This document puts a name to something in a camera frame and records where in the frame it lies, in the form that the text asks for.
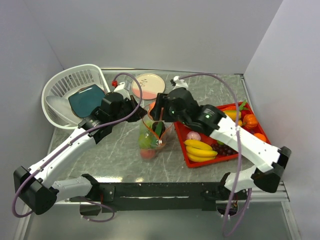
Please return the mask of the green cabbage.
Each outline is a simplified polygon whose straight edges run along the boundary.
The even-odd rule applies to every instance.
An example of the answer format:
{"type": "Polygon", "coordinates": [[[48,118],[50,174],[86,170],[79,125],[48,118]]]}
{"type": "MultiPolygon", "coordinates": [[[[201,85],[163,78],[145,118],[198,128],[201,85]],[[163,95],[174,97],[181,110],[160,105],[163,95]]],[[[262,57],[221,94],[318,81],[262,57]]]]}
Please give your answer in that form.
{"type": "Polygon", "coordinates": [[[145,124],[145,126],[147,127],[147,128],[149,128],[149,129],[152,129],[153,128],[153,121],[151,121],[151,120],[146,120],[145,122],[144,122],[144,124],[145,124]]]}

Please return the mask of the dark green chili pepper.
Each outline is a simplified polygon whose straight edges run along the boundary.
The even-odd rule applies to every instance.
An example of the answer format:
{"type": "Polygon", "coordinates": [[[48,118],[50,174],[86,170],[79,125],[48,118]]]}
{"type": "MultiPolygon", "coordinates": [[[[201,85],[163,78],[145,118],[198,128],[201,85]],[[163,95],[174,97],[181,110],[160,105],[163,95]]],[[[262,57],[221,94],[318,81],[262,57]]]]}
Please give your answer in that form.
{"type": "Polygon", "coordinates": [[[161,137],[162,128],[163,128],[163,123],[161,121],[157,122],[155,125],[154,132],[159,138],[161,137]]]}

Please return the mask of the clear zip top bag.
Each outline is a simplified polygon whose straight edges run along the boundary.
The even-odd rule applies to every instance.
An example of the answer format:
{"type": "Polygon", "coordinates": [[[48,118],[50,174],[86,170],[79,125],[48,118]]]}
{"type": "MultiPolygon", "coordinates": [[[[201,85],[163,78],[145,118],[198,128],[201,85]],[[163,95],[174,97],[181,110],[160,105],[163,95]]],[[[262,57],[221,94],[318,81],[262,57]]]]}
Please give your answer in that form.
{"type": "Polygon", "coordinates": [[[171,138],[172,131],[174,129],[174,125],[171,122],[164,122],[161,120],[154,121],[149,115],[150,112],[148,112],[149,105],[145,106],[144,109],[147,111],[147,115],[145,115],[141,120],[141,123],[139,126],[139,136],[140,135],[151,136],[151,138],[152,138],[151,148],[148,148],[148,149],[156,150],[156,155],[157,155],[159,153],[159,151],[166,146],[167,142],[171,138]],[[145,126],[145,121],[163,122],[165,125],[165,128],[166,128],[165,132],[160,137],[158,137],[157,134],[152,129],[149,129],[145,126]]]}

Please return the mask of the green apple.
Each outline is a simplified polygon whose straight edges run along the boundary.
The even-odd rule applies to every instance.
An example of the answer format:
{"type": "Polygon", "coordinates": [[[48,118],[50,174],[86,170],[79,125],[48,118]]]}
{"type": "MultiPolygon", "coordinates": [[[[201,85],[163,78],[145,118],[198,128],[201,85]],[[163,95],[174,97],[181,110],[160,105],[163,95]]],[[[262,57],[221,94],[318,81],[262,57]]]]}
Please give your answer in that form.
{"type": "Polygon", "coordinates": [[[153,140],[150,135],[141,134],[138,138],[138,145],[141,149],[150,149],[152,141],[153,140]]]}

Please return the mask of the pink peach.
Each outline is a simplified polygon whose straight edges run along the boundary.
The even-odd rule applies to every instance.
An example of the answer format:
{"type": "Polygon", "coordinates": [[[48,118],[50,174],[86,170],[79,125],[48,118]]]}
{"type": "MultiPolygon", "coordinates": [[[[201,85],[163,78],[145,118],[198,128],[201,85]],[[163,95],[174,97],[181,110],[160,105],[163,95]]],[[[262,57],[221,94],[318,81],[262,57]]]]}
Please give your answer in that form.
{"type": "Polygon", "coordinates": [[[141,149],[140,156],[142,159],[151,160],[156,156],[157,151],[155,149],[141,149]]]}

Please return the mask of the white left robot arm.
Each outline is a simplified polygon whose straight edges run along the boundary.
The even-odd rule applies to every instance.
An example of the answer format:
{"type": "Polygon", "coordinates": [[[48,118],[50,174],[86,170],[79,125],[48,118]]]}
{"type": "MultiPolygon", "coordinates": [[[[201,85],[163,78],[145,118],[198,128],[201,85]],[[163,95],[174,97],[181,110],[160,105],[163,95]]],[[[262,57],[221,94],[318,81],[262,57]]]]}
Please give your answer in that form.
{"type": "Polygon", "coordinates": [[[91,175],[58,181],[57,177],[72,161],[97,145],[112,132],[113,126],[123,122],[137,122],[147,111],[133,96],[124,98],[118,92],[109,92],[72,134],[45,158],[29,168],[18,167],[13,173],[15,196],[11,210],[14,216],[17,199],[21,199],[36,215],[47,212],[56,202],[74,197],[88,201],[97,199],[100,183],[91,175]]]}

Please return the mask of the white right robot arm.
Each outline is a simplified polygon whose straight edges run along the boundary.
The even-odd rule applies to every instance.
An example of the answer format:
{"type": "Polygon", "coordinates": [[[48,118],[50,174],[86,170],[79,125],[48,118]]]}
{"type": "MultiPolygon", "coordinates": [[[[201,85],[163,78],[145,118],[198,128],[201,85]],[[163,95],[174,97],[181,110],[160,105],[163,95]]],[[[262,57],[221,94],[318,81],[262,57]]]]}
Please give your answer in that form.
{"type": "Polygon", "coordinates": [[[277,191],[292,153],[289,148],[278,148],[263,142],[242,127],[237,127],[217,107],[199,105],[183,87],[168,94],[159,93],[150,115],[154,120],[180,122],[195,132],[226,144],[253,163],[251,168],[238,169],[236,173],[223,176],[218,188],[222,198],[230,199],[239,191],[255,187],[267,193],[277,191]]]}

